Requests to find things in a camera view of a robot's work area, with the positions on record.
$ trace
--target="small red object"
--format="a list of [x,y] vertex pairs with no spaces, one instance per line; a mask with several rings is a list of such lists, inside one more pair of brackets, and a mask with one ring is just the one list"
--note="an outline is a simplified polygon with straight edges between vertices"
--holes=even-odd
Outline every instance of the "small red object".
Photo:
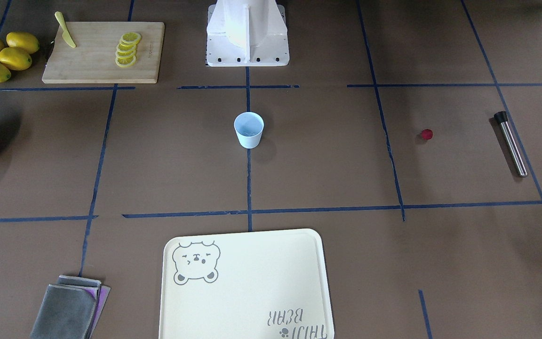
[[430,140],[432,139],[432,137],[434,136],[434,133],[432,132],[431,129],[424,129],[420,135],[422,136],[422,139],[424,140]]

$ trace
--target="bear face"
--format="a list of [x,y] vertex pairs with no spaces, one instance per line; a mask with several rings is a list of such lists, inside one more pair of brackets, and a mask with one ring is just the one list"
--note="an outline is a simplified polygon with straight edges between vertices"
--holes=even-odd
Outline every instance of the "bear face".
[[189,279],[204,279],[207,283],[217,280],[217,260],[221,251],[215,243],[205,245],[203,242],[191,242],[181,245],[173,251],[175,262],[174,280],[177,285],[184,285]]

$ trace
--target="wooden cutting board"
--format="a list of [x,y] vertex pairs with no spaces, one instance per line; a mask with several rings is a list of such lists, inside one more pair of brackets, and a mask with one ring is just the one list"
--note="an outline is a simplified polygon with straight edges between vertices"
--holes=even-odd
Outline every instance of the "wooden cutting board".
[[[156,83],[164,39],[163,22],[66,22],[71,48],[58,29],[56,44],[45,71],[46,84]],[[118,67],[114,52],[124,33],[138,32],[137,62]]]

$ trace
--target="cup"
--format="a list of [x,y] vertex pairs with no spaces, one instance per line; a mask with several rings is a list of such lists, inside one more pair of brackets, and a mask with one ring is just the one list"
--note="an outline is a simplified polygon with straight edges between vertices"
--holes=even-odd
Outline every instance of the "cup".
[[261,141],[265,126],[260,115],[254,112],[244,112],[235,118],[234,129],[239,144],[243,148],[255,148]]

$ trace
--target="lemon slice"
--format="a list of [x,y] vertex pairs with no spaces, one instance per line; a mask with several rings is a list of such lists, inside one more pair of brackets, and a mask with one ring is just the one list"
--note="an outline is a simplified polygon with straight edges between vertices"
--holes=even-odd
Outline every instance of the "lemon slice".
[[134,49],[133,51],[130,51],[130,52],[119,52],[119,51],[116,51],[116,58],[118,59],[128,59],[132,56],[134,56],[136,54],[136,50]]
[[142,40],[142,35],[137,32],[128,32],[122,35],[120,43],[124,45],[137,45]]
[[122,43],[119,43],[118,46],[116,46],[116,51],[120,53],[129,53],[135,51],[136,48],[137,45],[123,45]]
[[118,67],[123,67],[123,68],[133,66],[136,61],[137,61],[136,56],[132,56],[131,58],[125,58],[125,59],[116,58],[116,60],[114,60],[114,62],[116,62],[116,65],[118,65]]

